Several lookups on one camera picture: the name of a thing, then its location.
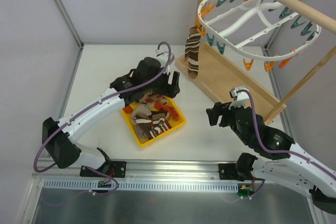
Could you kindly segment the brown white striped sock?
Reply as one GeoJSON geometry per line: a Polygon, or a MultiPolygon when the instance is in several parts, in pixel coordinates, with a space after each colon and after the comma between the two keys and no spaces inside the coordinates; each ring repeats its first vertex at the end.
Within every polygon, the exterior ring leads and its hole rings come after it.
{"type": "Polygon", "coordinates": [[[133,120],[137,137],[147,140],[154,139],[172,128],[164,113],[154,113],[150,116],[137,114],[133,120]]]}

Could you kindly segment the brown argyle sock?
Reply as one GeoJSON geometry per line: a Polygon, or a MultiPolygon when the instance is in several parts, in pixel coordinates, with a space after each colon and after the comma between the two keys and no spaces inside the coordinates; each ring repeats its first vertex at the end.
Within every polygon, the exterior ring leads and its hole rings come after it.
{"type": "Polygon", "coordinates": [[[189,29],[189,35],[185,43],[184,58],[188,62],[188,76],[191,79],[195,79],[198,76],[199,61],[198,53],[201,42],[201,34],[197,30],[197,26],[193,26],[189,29]]]}

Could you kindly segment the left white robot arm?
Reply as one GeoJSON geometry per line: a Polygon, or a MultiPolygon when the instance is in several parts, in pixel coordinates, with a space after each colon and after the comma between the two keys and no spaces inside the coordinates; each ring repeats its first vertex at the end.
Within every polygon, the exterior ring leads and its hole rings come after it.
{"type": "Polygon", "coordinates": [[[179,72],[168,70],[172,60],[152,57],[142,59],[135,69],[116,78],[109,87],[84,109],[73,115],[43,121],[42,144],[60,169],[70,166],[88,166],[98,176],[110,171],[107,154],[101,148],[79,144],[80,138],[108,115],[120,111],[145,94],[154,92],[174,98],[179,93],[179,72]]]}

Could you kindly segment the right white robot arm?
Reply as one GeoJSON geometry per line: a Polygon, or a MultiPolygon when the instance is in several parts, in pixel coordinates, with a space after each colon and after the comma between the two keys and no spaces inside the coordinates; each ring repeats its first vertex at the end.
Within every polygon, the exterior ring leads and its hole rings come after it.
{"type": "Polygon", "coordinates": [[[241,153],[231,165],[220,165],[222,179],[263,179],[290,188],[335,214],[335,171],[310,156],[285,132],[267,126],[252,108],[217,102],[206,109],[211,126],[229,127],[243,144],[258,153],[241,153]]]}

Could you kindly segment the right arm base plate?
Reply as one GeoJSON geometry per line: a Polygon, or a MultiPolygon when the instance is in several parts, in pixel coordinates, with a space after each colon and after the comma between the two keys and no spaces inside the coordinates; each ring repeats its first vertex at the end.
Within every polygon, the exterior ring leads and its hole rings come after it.
{"type": "Polygon", "coordinates": [[[235,163],[219,163],[218,173],[220,180],[239,180],[235,163]]]}

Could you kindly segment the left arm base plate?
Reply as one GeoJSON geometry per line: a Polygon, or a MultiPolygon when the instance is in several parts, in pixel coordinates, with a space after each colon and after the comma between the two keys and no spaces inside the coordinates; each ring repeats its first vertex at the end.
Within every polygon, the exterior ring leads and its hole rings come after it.
{"type": "MultiPolygon", "coordinates": [[[[125,178],[126,170],[126,161],[105,161],[104,164],[97,169],[98,172],[113,178],[125,178]]],[[[80,177],[102,177],[102,175],[82,167],[80,170],[80,177]]]]}

